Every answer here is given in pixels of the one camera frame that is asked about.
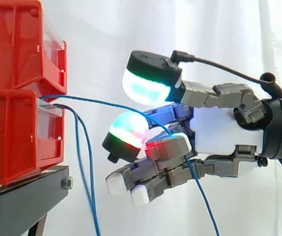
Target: red storage bin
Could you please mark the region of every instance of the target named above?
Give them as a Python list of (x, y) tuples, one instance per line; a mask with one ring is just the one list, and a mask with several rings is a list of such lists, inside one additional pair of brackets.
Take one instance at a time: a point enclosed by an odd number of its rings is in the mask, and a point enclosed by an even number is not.
[(0, 89), (66, 94), (66, 43), (38, 0), (0, 0)]
[(0, 185), (63, 161), (63, 110), (31, 90), (0, 90)]

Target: white backdrop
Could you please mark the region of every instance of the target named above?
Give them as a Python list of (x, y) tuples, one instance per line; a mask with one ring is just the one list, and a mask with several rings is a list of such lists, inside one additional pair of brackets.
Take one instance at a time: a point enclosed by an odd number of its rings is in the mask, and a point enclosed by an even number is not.
[[(68, 94), (140, 110), (121, 79), (132, 50), (170, 55), (174, 49), (214, 60), (251, 76), (274, 72), (274, 42), (266, 0), (42, 0), (46, 15), (68, 43)], [(244, 83), (201, 64), (183, 65), (183, 77), (207, 86)], [(256, 94), (266, 96), (251, 84)], [(129, 194), (110, 196), (105, 177), (124, 162), (107, 161), (101, 143), (122, 110), (66, 101), (82, 116), (93, 143), (95, 190), (103, 236), (213, 236), (213, 225), (195, 181), (135, 208)], [(69, 196), (48, 216), (45, 236), (94, 235), (76, 159), (74, 121), (66, 119), (65, 162), (75, 178)], [(81, 141), (83, 153), (85, 141)], [(282, 235), (282, 170), (251, 168), (238, 179), (201, 180), (222, 236)]]

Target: blue cable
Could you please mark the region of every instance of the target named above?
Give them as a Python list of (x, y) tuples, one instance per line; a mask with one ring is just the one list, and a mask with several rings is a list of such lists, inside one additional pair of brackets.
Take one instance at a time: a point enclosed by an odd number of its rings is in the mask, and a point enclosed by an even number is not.
[(204, 193), (204, 190), (203, 190), (202, 185), (201, 185), (201, 183), (200, 183), (200, 181), (199, 181), (199, 178), (198, 178), (198, 176), (197, 176), (197, 174), (196, 174), (196, 172), (195, 172), (195, 170), (194, 170), (194, 168), (193, 168), (191, 162), (189, 161), (187, 155), (184, 155), (184, 157), (185, 157), (185, 160), (186, 160), (187, 165), (189, 166), (191, 175), (192, 175), (193, 178), (195, 179), (196, 184), (198, 185), (198, 188), (199, 188), (199, 190), (200, 190), (200, 192), (201, 192), (201, 194), (202, 194), (202, 197), (203, 197), (203, 199), (204, 199), (206, 208), (208, 209), (208, 212), (209, 212), (211, 221), (212, 221), (212, 223), (213, 223), (213, 226), (214, 226), (214, 229), (215, 229), (215, 232), (216, 232), (216, 236), (219, 236), (219, 229), (218, 229), (218, 226), (217, 226), (217, 224), (216, 224), (216, 221), (215, 221), (215, 218), (214, 218), (214, 216), (213, 216), (213, 213), (212, 213), (212, 210), (211, 210), (209, 201), (208, 201), (208, 199), (207, 199), (207, 197), (206, 197), (206, 195), (205, 195), (205, 193)]
[[(98, 225), (98, 220), (97, 220), (96, 204), (95, 204), (95, 199), (94, 199), (95, 196), (93, 195), (94, 184), (91, 185), (91, 192), (92, 192), (92, 197), (91, 197), (90, 191), (89, 191), (89, 188), (88, 188), (88, 184), (87, 184), (86, 178), (85, 178), (84, 165), (83, 165), (83, 162), (82, 162), (82, 157), (81, 157), (81, 152), (80, 152), (78, 121), (80, 121), (80, 123), (81, 123), (81, 125), (82, 125), (82, 127), (84, 129), (84, 133), (85, 133), (86, 141), (87, 141), (87, 145), (88, 145), (88, 151), (89, 151), (90, 167), (91, 167), (91, 170), (92, 170), (92, 166), (93, 166), (92, 146), (91, 146), (91, 142), (90, 142), (90, 139), (89, 139), (87, 128), (86, 128), (85, 123), (83, 122), (83, 120), (78, 116), (78, 114), (72, 108), (70, 108), (70, 107), (68, 107), (66, 105), (62, 105), (62, 104), (54, 104), (54, 105), (57, 106), (57, 107), (60, 107), (62, 109), (69, 110), (74, 115), (74, 118), (75, 118), (76, 150), (77, 150), (78, 162), (79, 162), (79, 166), (80, 166), (80, 172), (81, 172), (84, 188), (85, 188), (85, 191), (86, 191), (86, 195), (87, 195), (90, 207), (92, 209), (96, 234), (97, 234), (97, 236), (100, 236), (100, 230), (99, 230), (99, 225)], [(91, 180), (92, 180), (92, 182), (94, 182), (94, 174), (93, 174), (92, 171), (91, 171)]]
[(83, 97), (75, 97), (75, 96), (59, 95), (59, 94), (43, 96), (40, 99), (47, 99), (47, 98), (67, 98), (67, 99), (73, 99), (73, 100), (79, 100), (79, 101), (85, 101), (85, 102), (93, 102), (93, 103), (99, 103), (99, 104), (106, 105), (106, 106), (127, 109), (127, 110), (130, 110), (130, 111), (136, 112), (138, 114), (141, 114), (142, 116), (146, 117), (147, 119), (150, 119), (151, 121), (155, 122), (160, 127), (162, 127), (168, 134), (171, 134), (170, 131), (162, 123), (160, 123), (158, 120), (155, 120), (153, 117), (149, 116), (148, 114), (140, 112), (137, 109), (134, 109), (134, 108), (131, 108), (131, 107), (127, 107), (127, 106), (123, 106), (123, 105), (119, 105), (119, 104), (114, 104), (114, 103), (110, 103), (110, 102), (94, 100), (94, 99), (83, 98)]
[[(127, 110), (130, 110), (130, 111), (133, 111), (133, 112), (136, 112), (138, 114), (141, 114), (142, 116), (144, 116), (145, 118), (148, 118), (150, 120), (152, 120), (153, 122), (155, 122), (156, 124), (158, 124), (160, 127), (162, 127), (169, 135), (171, 135), (172, 133), (170, 132), (170, 130), (168, 130), (162, 123), (160, 123), (158, 120), (154, 119), (153, 117), (149, 116), (148, 114), (145, 114), (143, 112), (140, 112), (134, 108), (131, 108), (131, 107), (127, 107), (127, 106), (123, 106), (123, 105), (119, 105), (119, 104), (114, 104), (114, 103), (109, 103), (109, 102), (104, 102), (104, 101), (99, 101), (99, 100), (94, 100), (94, 99), (88, 99), (88, 98), (82, 98), (82, 97), (76, 97), (76, 96), (69, 96), (69, 95), (48, 95), (48, 96), (44, 96), (44, 97), (41, 97), (40, 99), (46, 99), (46, 98), (68, 98), (68, 99), (73, 99), (73, 100), (79, 100), (79, 101), (86, 101), (86, 102), (93, 102), (93, 103), (98, 103), (98, 104), (103, 104), (103, 105), (107, 105), (107, 106), (111, 106), (111, 107), (118, 107), (118, 108), (123, 108), (123, 109), (127, 109)], [(211, 210), (211, 207), (210, 207), (210, 204), (209, 204), (209, 201), (204, 193), (204, 190), (202, 188), (202, 185), (198, 179), (198, 176), (191, 164), (191, 162), (189, 161), (188, 157), (185, 155), (184, 156), (185, 158), (185, 161), (190, 169), (190, 173), (192, 175), (192, 177), (195, 179), (196, 183), (197, 183), (197, 186), (202, 194), (202, 197), (203, 197), (203, 200), (205, 202), (205, 205), (207, 207), (207, 210), (209, 212), (209, 215), (210, 215), (210, 218), (211, 218), (211, 221), (214, 225), (214, 229), (215, 229), (215, 232), (216, 232), (216, 235), (219, 236), (219, 229), (217, 227), (217, 224), (216, 224), (216, 221), (215, 221), (215, 218), (213, 216), (213, 213), (212, 213), (212, 210)]]

